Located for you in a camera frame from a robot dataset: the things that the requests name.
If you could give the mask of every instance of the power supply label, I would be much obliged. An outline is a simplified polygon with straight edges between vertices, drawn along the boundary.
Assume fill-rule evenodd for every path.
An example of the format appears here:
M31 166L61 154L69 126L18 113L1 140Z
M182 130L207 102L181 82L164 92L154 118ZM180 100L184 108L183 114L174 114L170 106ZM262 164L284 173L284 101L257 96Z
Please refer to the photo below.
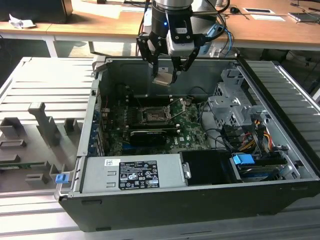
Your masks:
M119 189L159 188L157 161L130 161L119 163Z

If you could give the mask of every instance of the circuit board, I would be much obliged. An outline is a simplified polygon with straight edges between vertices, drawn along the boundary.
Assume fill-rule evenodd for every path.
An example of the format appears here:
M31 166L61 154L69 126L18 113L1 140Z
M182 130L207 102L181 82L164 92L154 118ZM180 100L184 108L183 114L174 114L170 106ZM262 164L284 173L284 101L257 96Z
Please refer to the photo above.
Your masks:
M206 135L198 123L199 109L195 103L185 106L185 112L177 115L183 109L181 102L170 106L170 115L175 116L170 122L179 125L176 134L166 136L165 144L150 147L132 146L129 140L128 113L135 108L138 111L141 107L131 107L126 103L118 102L110 108L108 124L106 125L106 140L108 142L107 156L125 155L151 155L151 154L177 154L184 150L205 150L210 149Z

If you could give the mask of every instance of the desk leg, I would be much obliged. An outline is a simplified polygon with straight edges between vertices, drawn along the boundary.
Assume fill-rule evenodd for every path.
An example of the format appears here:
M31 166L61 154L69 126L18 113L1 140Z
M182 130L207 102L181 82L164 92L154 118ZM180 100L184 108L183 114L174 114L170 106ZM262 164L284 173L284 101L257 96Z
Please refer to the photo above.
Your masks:
M55 46L55 38L53 36L45 36L43 37L43 40L45 41L46 46L49 50L50 57L57 58L58 54Z
M90 49L90 53L91 54L95 54L95 55L99 55L99 56L107 56L107 57L111 57L111 55L108 54L104 54L98 51L95 51L95 45L93 41L88 41L89 43L89 49Z

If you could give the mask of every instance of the black mouse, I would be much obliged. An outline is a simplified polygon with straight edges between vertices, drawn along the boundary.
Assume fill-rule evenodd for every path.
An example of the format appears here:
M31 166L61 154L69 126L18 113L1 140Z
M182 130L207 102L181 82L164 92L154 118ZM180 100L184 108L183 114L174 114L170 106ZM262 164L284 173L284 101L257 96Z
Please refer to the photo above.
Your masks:
M239 8L233 6L230 8L230 13L238 14L238 13L240 13L240 10L239 10Z

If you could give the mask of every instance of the blue latch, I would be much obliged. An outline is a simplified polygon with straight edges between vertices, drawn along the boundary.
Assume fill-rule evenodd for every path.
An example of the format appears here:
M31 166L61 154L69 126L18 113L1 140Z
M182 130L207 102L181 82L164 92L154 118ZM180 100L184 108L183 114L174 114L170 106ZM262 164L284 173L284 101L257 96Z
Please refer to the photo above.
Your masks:
M56 184L67 184L69 182L69 173L60 173L55 177Z
M255 164L254 158L251 154L237 154L233 157L233 161L238 164Z

